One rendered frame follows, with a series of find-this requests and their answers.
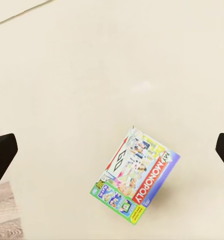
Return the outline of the board game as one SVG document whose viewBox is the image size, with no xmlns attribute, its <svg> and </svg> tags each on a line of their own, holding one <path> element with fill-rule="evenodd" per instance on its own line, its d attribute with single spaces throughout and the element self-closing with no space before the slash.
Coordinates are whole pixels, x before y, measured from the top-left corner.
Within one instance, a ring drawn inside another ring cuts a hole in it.
<svg viewBox="0 0 224 240">
<path fill-rule="evenodd" d="M 132 126 L 90 194 L 136 225 L 180 157 Z"/>
</svg>

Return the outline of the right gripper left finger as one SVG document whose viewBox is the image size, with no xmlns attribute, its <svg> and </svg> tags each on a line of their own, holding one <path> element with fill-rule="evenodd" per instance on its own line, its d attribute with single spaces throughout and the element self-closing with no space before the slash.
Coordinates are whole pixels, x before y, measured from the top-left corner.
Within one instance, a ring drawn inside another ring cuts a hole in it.
<svg viewBox="0 0 224 240">
<path fill-rule="evenodd" d="M 0 136 L 0 180 L 13 161 L 17 152 L 18 146 L 13 133 Z"/>
</svg>

